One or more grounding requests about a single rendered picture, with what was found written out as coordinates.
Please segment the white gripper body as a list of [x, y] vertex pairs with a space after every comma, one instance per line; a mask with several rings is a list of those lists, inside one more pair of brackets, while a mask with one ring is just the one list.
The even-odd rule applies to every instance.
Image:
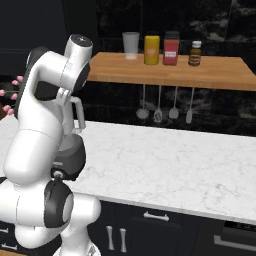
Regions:
[[61, 107], [65, 107], [70, 102], [70, 98], [71, 91], [60, 88], [56, 95], [55, 104]]

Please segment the grey blender with clear jar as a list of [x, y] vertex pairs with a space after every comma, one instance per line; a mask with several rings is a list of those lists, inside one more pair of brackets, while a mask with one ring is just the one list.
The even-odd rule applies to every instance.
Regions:
[[62, 106], [64, 137], [51, 168], [51, 176], [75, 181], [86, 163], [86, 151], [80, 133], [85, 129], [83, 105], [69, 96]]

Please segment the yellow jar with black lid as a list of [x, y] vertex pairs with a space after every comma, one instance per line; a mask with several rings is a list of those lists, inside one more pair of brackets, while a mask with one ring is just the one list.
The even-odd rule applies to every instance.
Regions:
[[160, 36], [156, 31], [150, 31], [144, 38], [144, 63], [156, 65], [159, 62]]

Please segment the red jar with black lid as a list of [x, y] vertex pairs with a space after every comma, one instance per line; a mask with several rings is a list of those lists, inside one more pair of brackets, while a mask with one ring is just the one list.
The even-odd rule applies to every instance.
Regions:
[[166, 31], [163, 48], [163, 64], [175, 66], [178, 61], [180, 33], [178, 31]]

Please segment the pink flowers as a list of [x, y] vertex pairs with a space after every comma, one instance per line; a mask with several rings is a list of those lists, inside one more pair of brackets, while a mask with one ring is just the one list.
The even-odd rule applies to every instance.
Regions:
[[22, 76], [0, 75], [0, 120], [13, 114], [22, 81]]

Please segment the dark upper cupboards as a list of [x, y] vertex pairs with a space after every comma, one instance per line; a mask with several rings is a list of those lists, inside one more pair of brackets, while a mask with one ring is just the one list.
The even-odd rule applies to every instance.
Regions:
[[99, 52], [96, 0], [0, 0], [0, 75], [22, 75], [36, 47], [63, 54], [71, 34]]

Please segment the hanging metal ladle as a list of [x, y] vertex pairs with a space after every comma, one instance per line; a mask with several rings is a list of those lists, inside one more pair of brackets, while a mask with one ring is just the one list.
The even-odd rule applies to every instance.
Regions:
[[139, 119], [145, 120], [149, 117], [149, 111], [145, 108], [145, 96], [146, 96], [146, 85], [143, 84], [143, 99], [142, 99], [142, 108], [136, 111], [136, 115]]

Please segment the clear white cup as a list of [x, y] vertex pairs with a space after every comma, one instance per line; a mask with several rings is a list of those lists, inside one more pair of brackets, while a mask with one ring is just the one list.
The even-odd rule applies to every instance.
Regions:
[[123, 46], [125, 58], [127, 60], [135, 60], [138, 54], [139, 47], [139, 32], [123, 32]]

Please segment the hanging slotted metal spatula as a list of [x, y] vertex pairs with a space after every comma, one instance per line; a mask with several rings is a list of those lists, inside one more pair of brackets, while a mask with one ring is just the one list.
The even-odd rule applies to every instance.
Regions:
[[154, 116], [153, 116], [155, 123], [161, 123], [162, 118], [163, 118], [163, 114], [162, 114], [162, 111], [160, 108], [160, 105], [161, 105], [161, 90], [160, 89], [158, 90], [158, 106], [157, 106], [157, 109], [155, 110]]

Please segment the hanging narrow metal spoon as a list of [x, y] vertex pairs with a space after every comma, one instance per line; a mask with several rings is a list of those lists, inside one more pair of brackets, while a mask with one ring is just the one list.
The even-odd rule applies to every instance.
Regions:
[[189, 109], [186, 114], [186, 123], [187, 124], [190, 124], [192, 122], [192, 116], [193, 116], [192, 104], [193, 104], [193, 98], [194, 98], [194, 91], [195, 91], [195, 88], [193, 87], [192, 92], [191, 92], [190, 106], [189, 106]]

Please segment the small brown bottle white cap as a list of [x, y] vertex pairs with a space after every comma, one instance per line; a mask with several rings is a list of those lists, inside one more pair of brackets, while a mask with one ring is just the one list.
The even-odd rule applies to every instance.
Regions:
[[189, 53], [188, 64], [190, 66], [199, 66], [201, 61], [201, 41], [193, 41]]

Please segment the dark cupboard door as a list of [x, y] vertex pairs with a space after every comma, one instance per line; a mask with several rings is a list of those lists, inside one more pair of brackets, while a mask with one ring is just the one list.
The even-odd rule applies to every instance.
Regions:
[[[109, 249], [108, 226], [112, 228], [113, 250]], [[116, 216], [113, 203], [101, 200], [101, 214], [94, 223], [88, 226], [88, 233], [92, 242], [100, 250], [101, 256], [117, 256]]]

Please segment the dark drawer front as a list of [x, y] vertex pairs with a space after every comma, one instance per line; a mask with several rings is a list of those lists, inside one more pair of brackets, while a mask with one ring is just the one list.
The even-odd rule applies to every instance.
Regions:
[[[144, 218], [143, 214], [148, 211], [150, 214], [164, 216], [167, 214], [169, 216], [169, 221], [161, 221], [157, 219]], [[196, 233], [199, 228], [200, 218], [198, 216], [164, 211], [159, 209], [150, 209], [143, 207], [132, 207], [132, 219], [137, 221], [142, 221], [148, 224], [163, 226], [171, 229], [176, 229], [179, 231], [187, 233]]]

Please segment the dark oven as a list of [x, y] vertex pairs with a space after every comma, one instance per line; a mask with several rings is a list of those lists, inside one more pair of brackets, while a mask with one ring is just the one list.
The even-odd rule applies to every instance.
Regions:
[[215, 245], [214, 235], [224, 241], [256, 246], [256, 225], [203, 218], [192, 256], [256, 256], [253, 251]]

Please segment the wooden wall shelf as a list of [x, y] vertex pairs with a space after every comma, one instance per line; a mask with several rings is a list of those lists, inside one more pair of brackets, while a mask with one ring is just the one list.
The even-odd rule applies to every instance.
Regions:
[[90, 63], [89, 81], [256, 91], [256, 75], [239, 57], [202, 56], [198, 67], [180, 55], [176, 66], [146, 65], [144, 55], [127, 60], [123, 53], [99, 52]]

